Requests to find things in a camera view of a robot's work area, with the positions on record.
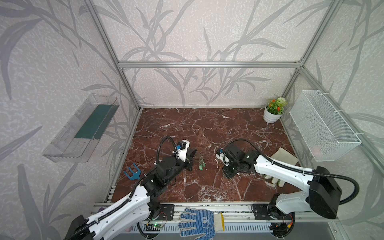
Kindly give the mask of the metal keyring with green tags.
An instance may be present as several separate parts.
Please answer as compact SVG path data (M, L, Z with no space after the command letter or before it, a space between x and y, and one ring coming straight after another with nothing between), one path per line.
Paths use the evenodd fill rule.
M199 170L200 171L203 171L206 169L206 164L205 164L205 160L203 157L200 157L199 158Z

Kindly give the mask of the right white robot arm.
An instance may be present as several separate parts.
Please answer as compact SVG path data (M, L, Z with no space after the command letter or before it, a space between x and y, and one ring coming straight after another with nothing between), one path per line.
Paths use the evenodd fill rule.
M239 173L267 175L299 189L291 194L275 194L268 205L274 218L295 212L314 212L326 219L336 219L340 205L354 200L360 192L358 182L350 177L331 174L326 168L302 168L270 158L253 143L244 152L231 141L216 150L224 163L223 172L231 179Z

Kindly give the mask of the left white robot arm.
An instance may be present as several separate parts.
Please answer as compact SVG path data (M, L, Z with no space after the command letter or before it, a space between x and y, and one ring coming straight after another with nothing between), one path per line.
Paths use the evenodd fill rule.
M67 240L111 240L129 227L160 214L161 204L157 198L168 185L184 170L192 171L196 149L190 148L190 142L175 142L171 137L163 137L161 143L169 140L174 150L170 156L159 159L156 165L141 177L132 191L108 208L88 218L78 216L70 225Z

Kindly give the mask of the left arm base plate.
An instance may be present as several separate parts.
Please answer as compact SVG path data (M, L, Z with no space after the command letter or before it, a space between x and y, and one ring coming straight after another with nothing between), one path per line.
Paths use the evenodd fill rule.
M151 213L149 220L151 221L170 221L173 220L175 213L174 204L160 204L160 208Z

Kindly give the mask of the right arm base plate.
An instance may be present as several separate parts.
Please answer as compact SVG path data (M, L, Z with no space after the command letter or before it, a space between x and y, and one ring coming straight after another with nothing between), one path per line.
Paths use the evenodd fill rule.
M276 207L270 207L269 204L252 204L251 211L254 214L255 220L292 220L290 214L284 214Z

